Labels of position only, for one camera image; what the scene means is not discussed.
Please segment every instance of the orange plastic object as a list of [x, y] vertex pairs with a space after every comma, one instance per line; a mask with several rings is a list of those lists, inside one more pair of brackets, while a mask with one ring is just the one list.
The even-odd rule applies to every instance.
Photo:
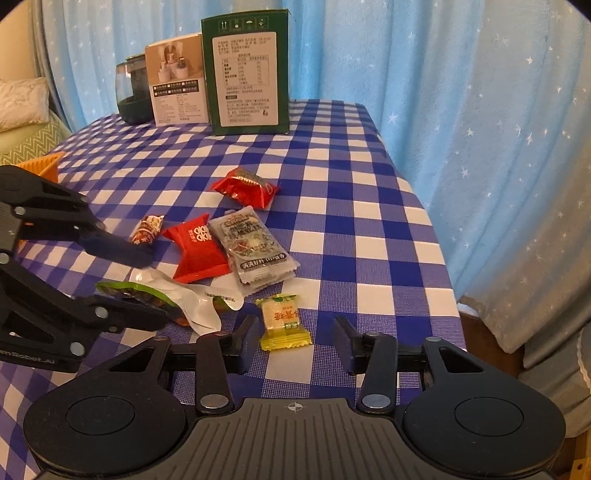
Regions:
[[57, 152], [45, 155], [45, 157], [33, 158], [17, 164], [17, 167], [24, 168], [46, 180], [57, 183], [57, 166], [65, 154], [66, 152]]

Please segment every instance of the green box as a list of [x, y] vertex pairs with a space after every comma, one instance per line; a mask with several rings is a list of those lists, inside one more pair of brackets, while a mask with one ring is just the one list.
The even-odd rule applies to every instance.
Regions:
[[201, 20], [214, 135], [289, 131], [288, 15], [259, 10]]

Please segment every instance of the ribbed gray surface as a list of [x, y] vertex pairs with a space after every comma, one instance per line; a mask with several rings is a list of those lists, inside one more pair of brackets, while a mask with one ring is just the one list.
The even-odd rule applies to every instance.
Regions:
[[[546, 474], [534, 477], [551, 479]], [[199, 421], [187, 441], [170, 457], [145, 472], [125, 478], [451, 480], [456, 477], [416, 457], [390, 421], [358, 415], [344, 399], [250, 398], [236, 413]], [[57, 479], [52, 474], [40, 478]]]

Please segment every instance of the white label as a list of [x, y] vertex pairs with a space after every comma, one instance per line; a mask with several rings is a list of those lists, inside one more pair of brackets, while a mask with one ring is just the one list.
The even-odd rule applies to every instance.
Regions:
[[277, 34], [213, 39], [217, 104], [222, 127], [277, 125]]
[[156, 125], [208, 122], [205, 79], [162, 83], [150, 88]]

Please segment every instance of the red snack bag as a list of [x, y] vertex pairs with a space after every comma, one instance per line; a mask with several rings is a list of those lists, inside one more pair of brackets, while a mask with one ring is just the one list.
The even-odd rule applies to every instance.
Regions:
[[244, 206], [265, 209], [273, 200], [279, 187], [238, 167], [215, 182], [211, 190], [226, 195]]
[[205, 213], [162, 232], [163, 236], [174, 241], [183, 252], [173, 277], [179, 283], [191, 283], [230, 273], [228, 258], [209, 233], [208, 218], [209, 214]]

